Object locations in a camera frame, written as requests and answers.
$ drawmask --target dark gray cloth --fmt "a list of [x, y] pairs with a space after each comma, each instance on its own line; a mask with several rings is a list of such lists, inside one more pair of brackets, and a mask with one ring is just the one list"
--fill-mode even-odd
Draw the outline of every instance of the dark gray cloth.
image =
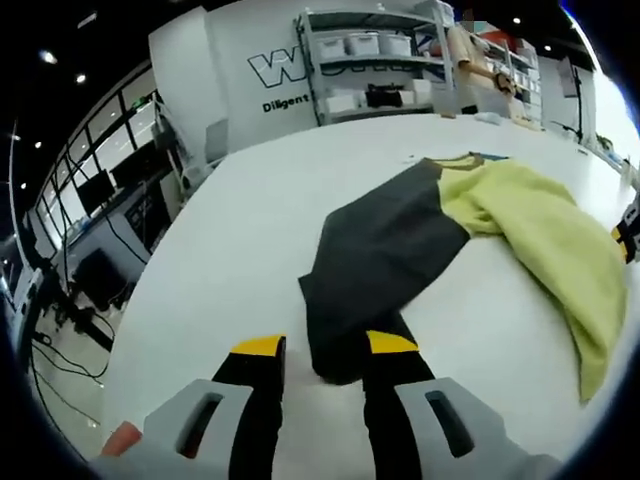
[[326, 381], [362, 377], [367, 330], [411, 339], [400, 309], [469, 240], [442, 212], [441, 172], [423, 160], [327, 217], [313, 269], [300, 278], [313, 368]]

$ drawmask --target glass wall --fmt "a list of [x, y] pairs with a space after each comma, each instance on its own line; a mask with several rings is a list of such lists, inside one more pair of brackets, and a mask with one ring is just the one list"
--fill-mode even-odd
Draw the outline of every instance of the glass wall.
[[[51, 169], [36, 203], [37, 217], [59, 250], [65, 232], [97, 212], [85, 212], [77, 188], [101, 171], [111, 172], [136, 149], [153, 140], [155, 111], [151, 94], [156, 91], [151, 66], [130, 78], [100, 107], [79, 133], [69, 139]], [[115, 186], [113, 176], [109, 173]]]

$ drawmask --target gray floor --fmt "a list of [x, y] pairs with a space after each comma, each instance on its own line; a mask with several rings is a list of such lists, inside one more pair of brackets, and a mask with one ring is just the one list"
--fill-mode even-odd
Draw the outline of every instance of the gray floor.
[[[81, 299], [78, 304], [85, 306], [88, 304], [88, 301]], [[100, 312], [100, 314], [105, 317], [117, 332], [123, 310], [116, 310], [112, 307], [111, 310]], [[37, 330], [50, 335], [53, 346], [69, 360], [83, 365], [94, 375], [102, 371], [109, 360], [109, 353], [86, 335], [76, 333], [70, 322], [66, 322], [62, 328], [56, 329], [53, 318], [54, 312], [50, 310], [38, 321]], [[94, 321], [96, 325], [101, 326], [100, 320], [96, 319]], [[79, 370], [66, 363], [46, 346], [36, 345], [60, 367]], [[93, 380], [88, 377], [62, 372], [54, 368], [51, 363], [36, 350], [34, 350], [34, 362], [36, 370], [42, 375], [42, 378], [38, 377], [42, 396], [55, 422], [82, 456], [87, 459], [97, 456], [102, 448], [103, 438], [100, 421], [104, 388], [102, 382], [104, 381], [105, 375], [98, 380]], [[33, 384], [32, 375], [29, 376], [29, 379], [32, 387], [34, 387], [34, 396], [39, 401], [39, 395]], [[48, 382], [66, 402], [73, 405], [82, 413], [74, 411], [66, 405], [64, 401], [51, 390], [45, 381]]]

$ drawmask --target white table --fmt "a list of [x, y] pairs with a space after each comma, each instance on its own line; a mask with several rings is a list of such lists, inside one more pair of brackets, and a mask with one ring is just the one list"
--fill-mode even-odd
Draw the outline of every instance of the white table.
[[[298, 277], [308, 273], [325, 217], [422, 156], [509, 155], [564, 183], [607, 229], [634, 192], [577, 145], [470, 117], [387, 117], [318, 128], [235, 153], [211, 175], [151, 258], [124, 315], [105, 388], [104, 435], [145, 416], [236, 343], [285, 333], [285, 421], [274, 478], [372, 478], [360, 383], [323, 384], [311, 369]], [[640, 318], [640, 271], [629, 267], [629, 319]], [[628, 320], [606, 385], [578, 400], [569, 331], [498, 238], [469, 242], [403, 311], [437, 376], [450, 376], [502, 414], [531, 453], [566, 458], [599, 418], [638, 324]]]

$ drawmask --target mannequin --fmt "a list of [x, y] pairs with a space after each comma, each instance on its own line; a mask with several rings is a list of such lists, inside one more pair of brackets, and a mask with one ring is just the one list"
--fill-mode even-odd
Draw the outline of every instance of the mannequin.
[[463, 21], [449, 29], [447, 42], [454, 64], [458, 99], [463, 114], [478, 113], [477, 100], [471, 87], [498, 89], [510, 100], [515, 87], [509, 76], [490, 70], [485, 57], [489, 45], [470, 35], [474, 21], [471, 11], [465, 11]]

